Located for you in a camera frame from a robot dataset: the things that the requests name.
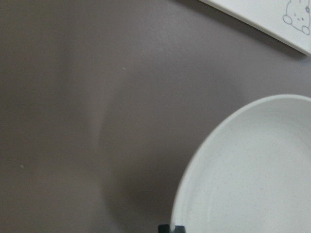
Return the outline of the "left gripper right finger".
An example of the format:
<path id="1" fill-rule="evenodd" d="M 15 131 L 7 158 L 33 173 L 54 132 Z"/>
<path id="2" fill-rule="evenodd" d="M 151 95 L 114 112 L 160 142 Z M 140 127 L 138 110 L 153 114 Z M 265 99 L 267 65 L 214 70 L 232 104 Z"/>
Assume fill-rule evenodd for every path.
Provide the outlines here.
<path id="1" fill-rule="evenodd" d="M 182 225 L 176 225 L 174 229 L 174 233 L 186 233 L 186 229 Z"/>

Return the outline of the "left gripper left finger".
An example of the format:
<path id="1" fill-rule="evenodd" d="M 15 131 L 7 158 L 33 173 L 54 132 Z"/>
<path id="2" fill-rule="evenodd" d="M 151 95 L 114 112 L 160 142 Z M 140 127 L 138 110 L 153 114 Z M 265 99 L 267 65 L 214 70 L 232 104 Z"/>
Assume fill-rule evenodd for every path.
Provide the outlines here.
<path id="1" fill-rule="evenodd" d="M 171 229 L 168 224 L 163 224 L 158 226 L 158 233 L 170 233 Z"/>

